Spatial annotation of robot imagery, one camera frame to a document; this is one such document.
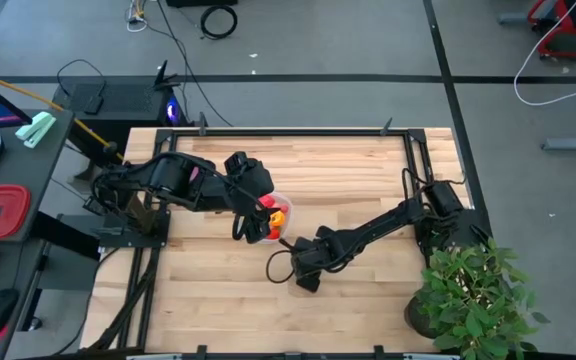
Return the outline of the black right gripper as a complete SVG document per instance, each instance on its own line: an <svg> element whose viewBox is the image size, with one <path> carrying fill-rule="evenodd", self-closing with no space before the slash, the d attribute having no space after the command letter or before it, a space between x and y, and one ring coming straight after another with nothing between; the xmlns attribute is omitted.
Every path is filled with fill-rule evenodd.
<svg viewBox="0 0 576 360"><path fill-rule="evenodd" d="M332 230L326 226L317 229L313 240L298 237L294 245L283 238L278 240L286 251L291 251L291 264L298 280L318 277L322 271L337 270L349 262L350 230Z"/></svg>

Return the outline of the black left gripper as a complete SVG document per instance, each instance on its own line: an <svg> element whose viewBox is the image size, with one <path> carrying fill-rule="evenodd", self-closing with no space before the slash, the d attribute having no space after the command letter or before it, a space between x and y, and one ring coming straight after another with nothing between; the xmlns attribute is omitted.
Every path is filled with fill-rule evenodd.
<svg viewBox="0 0 576 360"><path fill-rule="evenodd" d="M274 190L271 175L261 161L250 158L243 161L236 176L238 185L237 197L242 201L240 206L243 214L253 213L258 205L258 199ZM262 236L271 232L270 214L261 211L258 221L252 218L244 220L244 235L248 244L257 243Z"/></svg>

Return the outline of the clear plastic tupperware container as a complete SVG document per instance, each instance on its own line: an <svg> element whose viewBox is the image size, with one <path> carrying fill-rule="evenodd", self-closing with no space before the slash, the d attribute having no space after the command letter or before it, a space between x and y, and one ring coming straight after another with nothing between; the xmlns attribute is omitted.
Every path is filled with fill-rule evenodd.
<svg viewBox="0 0 576 360"><path fill-rule="evenodd" d="M279 192L272 192L263 195L259 201L266 207L271 209L270 220L268 222L270 233L267 237L260 240L261 244L277 243L278 240L284 237L291 224L293 204L289 198Z"/></svg>

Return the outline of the dark plant pot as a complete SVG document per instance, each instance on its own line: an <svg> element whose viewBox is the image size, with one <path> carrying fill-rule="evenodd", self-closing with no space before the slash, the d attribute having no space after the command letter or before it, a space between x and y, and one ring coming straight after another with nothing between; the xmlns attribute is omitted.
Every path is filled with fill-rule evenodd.
<svg viewBox="0 0 576 360"><path fill-rule="evenodd" d="M435 339L441 334L437 318L424 310L422 302L417 297L411 298L406 305L404 320L410 328L425 338Z"/></svg>

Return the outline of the black computer tower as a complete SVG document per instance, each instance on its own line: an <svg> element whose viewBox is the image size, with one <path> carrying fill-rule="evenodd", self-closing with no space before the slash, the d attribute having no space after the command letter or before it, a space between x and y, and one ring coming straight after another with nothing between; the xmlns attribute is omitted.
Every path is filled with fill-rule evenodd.
<svg viewBox="0 0 576 360"><path fill-rule="evenodd" d="M133 128L190 124L174 94L180 83L166 67L163 63L154 76L68 80L59 84L53 102L123 153Z"/></svg>

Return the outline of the green potted plant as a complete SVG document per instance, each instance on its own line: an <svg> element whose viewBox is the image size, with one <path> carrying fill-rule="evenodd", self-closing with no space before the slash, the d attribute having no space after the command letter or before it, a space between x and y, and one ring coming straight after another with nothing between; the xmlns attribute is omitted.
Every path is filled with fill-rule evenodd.
<svg viewBox="0 0 576 360"><path fill-rule="evenodd" d="M527 276L511 264L516 258L492 238L433 251L414 297L440 325L430 339L435 348L464 360L524 360L537 351L526 337L550 320L534 309Z"/></svg>

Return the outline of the green stapler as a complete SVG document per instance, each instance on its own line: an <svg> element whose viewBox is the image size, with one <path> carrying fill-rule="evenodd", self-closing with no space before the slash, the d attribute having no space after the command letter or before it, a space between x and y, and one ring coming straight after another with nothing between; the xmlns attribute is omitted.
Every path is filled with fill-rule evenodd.
<svg viewBox="0 0 576 360"><path fill-rule="evenodd" d="M48 112L40 112L32 118L32 123L20 127L15 136L27 148L34 149L56 122L56 117Z"/></svg>

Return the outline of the black desk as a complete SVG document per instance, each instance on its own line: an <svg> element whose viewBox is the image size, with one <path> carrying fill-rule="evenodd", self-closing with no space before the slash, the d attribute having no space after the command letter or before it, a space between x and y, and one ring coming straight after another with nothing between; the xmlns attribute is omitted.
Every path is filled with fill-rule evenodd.
<svg viewBox="0 0 576 360"><path fill-rule="evenodd" d="M0 135L0 360L4 360L32 292L47 241L34 233L48 216L40 205L63 145L74 123L69 112L55 112L55 122L33 148L15 128Z"/></svg>

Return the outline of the black aluminium table frame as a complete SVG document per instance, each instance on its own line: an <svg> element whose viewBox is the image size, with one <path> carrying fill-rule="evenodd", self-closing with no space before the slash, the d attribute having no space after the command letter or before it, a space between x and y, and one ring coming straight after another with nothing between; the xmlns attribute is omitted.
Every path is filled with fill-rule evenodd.
<svg viewBox="0 0 576 360"><path fill-rule="evenodd" d="M460 181L463 169L448 128L213 128L205 135L154 128L131 132L134 163L176 149L216 164L236 151L261 160L276 190L293 204L286 240L312 237L318 227L350 229L394 208L406 186L403 168L419 176ZM231 237L229 213L171 211L154 293L135 314L129 334L145 329L150 352L220 353L429 352L432 343L404 320L422 282L424 259L412 228L371 245L316 293L290 278L280 246Z"/></svg>

